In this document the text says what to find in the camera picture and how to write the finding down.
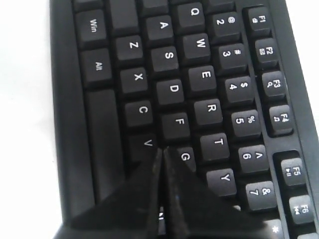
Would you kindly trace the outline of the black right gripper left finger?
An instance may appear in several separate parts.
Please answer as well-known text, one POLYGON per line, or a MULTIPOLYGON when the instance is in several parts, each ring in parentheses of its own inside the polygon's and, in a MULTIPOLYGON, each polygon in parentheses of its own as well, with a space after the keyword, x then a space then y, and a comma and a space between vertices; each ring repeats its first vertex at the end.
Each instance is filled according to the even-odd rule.
POLYGON ((56 239, 155 239, 162 149, 98 205, 63 223, 56 239))

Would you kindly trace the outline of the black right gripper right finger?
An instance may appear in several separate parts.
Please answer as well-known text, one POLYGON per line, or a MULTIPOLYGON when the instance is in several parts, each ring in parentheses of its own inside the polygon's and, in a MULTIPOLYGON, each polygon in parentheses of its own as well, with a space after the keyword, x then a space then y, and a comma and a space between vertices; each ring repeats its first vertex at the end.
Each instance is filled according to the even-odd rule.
POLYGON ((268 238, 266 223, 235 209, 204 186, 173 147, 163 150, 163 176, 168 238, 268 238))

